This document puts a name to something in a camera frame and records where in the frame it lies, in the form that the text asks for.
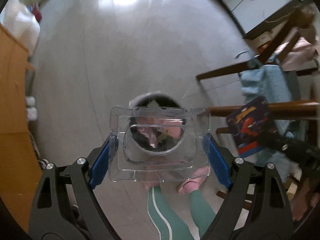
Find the spider-man printed box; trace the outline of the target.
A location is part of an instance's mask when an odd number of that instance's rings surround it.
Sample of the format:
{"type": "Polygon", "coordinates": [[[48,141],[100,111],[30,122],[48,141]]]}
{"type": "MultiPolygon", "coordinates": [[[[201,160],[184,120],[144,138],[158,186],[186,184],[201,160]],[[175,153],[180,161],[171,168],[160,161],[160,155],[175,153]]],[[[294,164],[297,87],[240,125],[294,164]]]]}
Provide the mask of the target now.
{"type": "Polygon", "coordinates": [[[263,96],[258,96],[240,109],[234,110],[227,116],[226,122],[242,158],[263,150],[258,144],[262,131],[277,131],[274,121],[270,118],[268,102],[263,96]]]}

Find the clear plastic tray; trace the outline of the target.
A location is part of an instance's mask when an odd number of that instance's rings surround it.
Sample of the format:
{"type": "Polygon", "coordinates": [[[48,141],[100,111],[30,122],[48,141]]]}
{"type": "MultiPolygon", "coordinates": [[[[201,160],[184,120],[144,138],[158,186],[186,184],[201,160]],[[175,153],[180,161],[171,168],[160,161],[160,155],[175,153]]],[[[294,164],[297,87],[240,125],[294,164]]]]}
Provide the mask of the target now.
{"type": "Polygon", "coordinates": [[[110,132],[108,176],[114,182],[185,181],[209,166],[205,108],[113,107],[110,132]]]}

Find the round metal trash bin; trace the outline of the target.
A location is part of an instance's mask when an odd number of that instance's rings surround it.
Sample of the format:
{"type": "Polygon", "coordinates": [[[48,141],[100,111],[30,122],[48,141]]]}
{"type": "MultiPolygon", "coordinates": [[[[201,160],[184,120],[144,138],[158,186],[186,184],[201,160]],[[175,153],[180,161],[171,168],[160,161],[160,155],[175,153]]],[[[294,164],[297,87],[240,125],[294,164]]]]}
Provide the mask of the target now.
{"type": "MultiPolygon", "coordinates": [[[[180,105],[161,92],[137,96],[129,103],[130,108],[180,109],[180,105]]],[[[158,118],[146,115],[131,118],[129,122],[132,139],[149,155],[163,157],[178,145],[183,137],[184,118],[158,118]]]]}

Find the dark wooden chair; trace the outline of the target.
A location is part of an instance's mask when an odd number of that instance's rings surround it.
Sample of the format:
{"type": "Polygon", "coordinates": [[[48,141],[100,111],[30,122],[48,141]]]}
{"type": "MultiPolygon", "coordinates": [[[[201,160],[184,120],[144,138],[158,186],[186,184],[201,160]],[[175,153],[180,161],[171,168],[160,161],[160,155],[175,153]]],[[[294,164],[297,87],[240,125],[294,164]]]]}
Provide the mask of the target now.
{"type": "Polygon", "coordinates": [[[319,104],[316,100],[294,100],[295,85],[287,79],[284,64],[289,60],[303,31],[314,32],[314,8],[310,5],[297,8],[260,55],[248,61],[211,70],[196,76],[197,81],[238,73],[242,93],[248,100],[263,96],[275,120],[313,120],[319,104]]]}

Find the orange wooden cabinet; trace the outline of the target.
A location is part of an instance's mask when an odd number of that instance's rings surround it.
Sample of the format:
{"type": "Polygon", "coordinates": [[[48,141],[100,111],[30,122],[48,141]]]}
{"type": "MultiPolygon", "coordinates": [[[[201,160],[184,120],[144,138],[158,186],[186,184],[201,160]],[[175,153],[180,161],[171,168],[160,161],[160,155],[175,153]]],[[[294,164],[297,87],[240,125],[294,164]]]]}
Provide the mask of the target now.
{"type": "Polygon", "coordinates": [[[31,144],[25,104],[25,76],[33,67],[28,50],[1,27],[1,199],[28,231],[33,197],[42,176],[31,144]]]}

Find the right green trouser leg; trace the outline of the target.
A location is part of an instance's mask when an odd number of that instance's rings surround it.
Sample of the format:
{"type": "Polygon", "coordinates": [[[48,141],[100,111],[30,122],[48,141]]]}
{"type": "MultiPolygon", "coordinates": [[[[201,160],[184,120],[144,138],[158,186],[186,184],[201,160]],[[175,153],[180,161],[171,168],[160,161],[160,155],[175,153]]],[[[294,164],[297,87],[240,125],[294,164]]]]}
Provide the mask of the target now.
{"type": "Polygon", "coordinates": [[[216,214],[200,190],[192,191],[189,194],[189,198],[191,216],[199,230],[199,237],[201,238],[206,233],[216,214]]]}

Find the green trouser leg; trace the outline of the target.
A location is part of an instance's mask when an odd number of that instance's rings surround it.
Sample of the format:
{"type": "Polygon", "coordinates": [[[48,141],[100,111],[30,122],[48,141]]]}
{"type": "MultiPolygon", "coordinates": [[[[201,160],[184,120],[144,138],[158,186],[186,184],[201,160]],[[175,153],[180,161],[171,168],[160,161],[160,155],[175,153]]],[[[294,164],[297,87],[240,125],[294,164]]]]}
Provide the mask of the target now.
{"type": "Polygon", "coordinates": [[[199,237],[201,238],[206,233],[216,214],[200,190],[192,191],[189,194],[189,198],[191,216],[199,230],[199,237]]]}
{"type": "Polygon", "coordinates": [[[194,239],[189,227],[167,204],[160,186],[148,189],[148,215],[160,239],[194,239]]]}

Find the right pink slipper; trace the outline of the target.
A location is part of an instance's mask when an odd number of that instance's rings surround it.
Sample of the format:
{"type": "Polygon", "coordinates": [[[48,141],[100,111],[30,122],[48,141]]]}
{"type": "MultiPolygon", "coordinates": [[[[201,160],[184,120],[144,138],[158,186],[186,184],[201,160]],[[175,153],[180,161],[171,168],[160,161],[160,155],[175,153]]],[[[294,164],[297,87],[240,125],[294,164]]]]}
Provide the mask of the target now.
{"type": "Polygon", "coordinates": [[[199,190],[200,185],[206,180],[210,175],[211,168],[209,166],[199,168],[193,175],[191,179],[184,181],[178,188],[178,194],[190,194],[193,191],[199,190]]]}

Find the pink slipper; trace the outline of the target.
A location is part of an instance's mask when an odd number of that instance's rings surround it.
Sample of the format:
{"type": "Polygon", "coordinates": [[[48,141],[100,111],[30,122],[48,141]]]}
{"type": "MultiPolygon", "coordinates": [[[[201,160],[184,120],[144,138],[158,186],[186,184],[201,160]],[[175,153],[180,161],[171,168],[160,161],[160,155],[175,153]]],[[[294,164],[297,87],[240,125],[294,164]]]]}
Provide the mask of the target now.
{"type": "Polygon", "coordinates": [[[157,169],[154,166],[148,166],[147,170],[144,177],[144,188],[146,191],[149,191],[153,187],[161,187],[157,169]]]}
{"type": "Polygon", "coordinates": [[[193,175],[191,179],[184,181],[178,188],[178,194],[190,194],[193,191],[199,190],[200,185],[206,180],[210,175],[211,168],[209,166],[199,168],[193,175]]]}

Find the light blue towel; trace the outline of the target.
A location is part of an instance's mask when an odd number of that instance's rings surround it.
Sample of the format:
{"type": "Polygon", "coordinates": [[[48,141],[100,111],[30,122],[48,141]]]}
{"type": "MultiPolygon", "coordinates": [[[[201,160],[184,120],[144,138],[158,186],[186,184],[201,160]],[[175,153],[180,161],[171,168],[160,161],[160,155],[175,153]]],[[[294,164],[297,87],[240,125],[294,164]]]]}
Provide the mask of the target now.
{"type": "MultiPolygon", "coordinates": [[[[297,75],[284,72],[278,65],[267,64],[259,69],[246,70],[240,73],[242,94],[248,103],[257,96],[264,96],[269,103],[291,102],[301,99],[297,75]]],[[[289,138],[305,140],[306,121],[277,120],[278,132],[289,138]]],[[[257,153],[255,165],[264,166],[273,163],[282,182],[287,180],[292,162],[282,153],[268,148],[257,153]]]]}

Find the left pink slipper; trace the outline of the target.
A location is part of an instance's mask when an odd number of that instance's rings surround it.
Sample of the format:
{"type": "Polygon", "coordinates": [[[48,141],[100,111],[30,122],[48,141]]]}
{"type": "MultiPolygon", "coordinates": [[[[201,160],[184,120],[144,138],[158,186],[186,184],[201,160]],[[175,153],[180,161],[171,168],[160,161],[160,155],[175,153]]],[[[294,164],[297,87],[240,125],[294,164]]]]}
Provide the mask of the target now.
{"type": "Polygon", "coordinates": [[[153,187],[161,187],[157,169],[154,166],[148,166],[147,170],[144,177],[144,188],[146,191],[149,191],[153,187]]]}

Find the left green trouser leg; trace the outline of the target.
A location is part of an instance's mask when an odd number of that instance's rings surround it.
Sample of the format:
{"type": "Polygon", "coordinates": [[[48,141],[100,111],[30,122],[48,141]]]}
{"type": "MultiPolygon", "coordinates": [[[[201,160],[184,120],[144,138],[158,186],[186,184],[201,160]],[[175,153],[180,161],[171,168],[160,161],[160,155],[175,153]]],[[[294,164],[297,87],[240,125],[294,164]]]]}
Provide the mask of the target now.
{"type": "Polygon", "coordinates": [[[167,204],[160,186],[148,189],[148,215],[160,239],[194,239],[189,227],[167,204]]]}

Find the pink cloth on chair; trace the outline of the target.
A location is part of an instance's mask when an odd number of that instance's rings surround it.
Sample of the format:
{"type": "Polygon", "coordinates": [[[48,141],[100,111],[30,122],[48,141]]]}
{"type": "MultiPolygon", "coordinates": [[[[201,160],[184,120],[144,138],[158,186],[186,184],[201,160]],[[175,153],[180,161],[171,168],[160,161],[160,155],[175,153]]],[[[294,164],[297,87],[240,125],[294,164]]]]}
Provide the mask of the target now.
{"type": "Polygon", "coordinates": [[[319,57],[319,42],[316,29],[310,24],[305,29],[297,29],[289,40],[281,44],[274,55],[283,71],[300,71],[307,69],[306,63],[319,57]]]}

